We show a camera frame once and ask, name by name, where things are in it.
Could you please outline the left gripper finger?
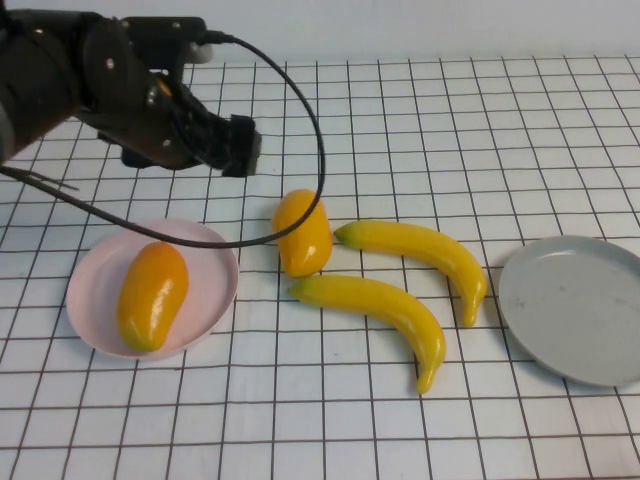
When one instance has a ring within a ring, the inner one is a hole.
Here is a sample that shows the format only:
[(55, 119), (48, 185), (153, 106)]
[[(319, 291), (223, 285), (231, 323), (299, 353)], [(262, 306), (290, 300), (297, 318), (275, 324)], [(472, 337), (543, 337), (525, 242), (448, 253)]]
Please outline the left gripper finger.
[(222, 168), (222, 176), (228, 178), (247, 178), (254, 176), (257, 171), (260, 151), (229, 154)]
[(260, 150), (262, 135), (252, 117), (232, 115), (229, 119), (230, 141), (234, 150)]

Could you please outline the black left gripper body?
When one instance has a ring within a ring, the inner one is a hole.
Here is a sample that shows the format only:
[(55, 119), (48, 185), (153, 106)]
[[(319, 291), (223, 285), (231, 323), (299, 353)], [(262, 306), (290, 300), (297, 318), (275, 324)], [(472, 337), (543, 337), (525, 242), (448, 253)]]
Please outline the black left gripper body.
[(184, 170), (203, 164), (224, 170), (232, 163), (229, 122), (211, 112), (169, 75), (153, 72), (142, 95), (107, 116), (99, 136), (143, 158), (136, 168)]

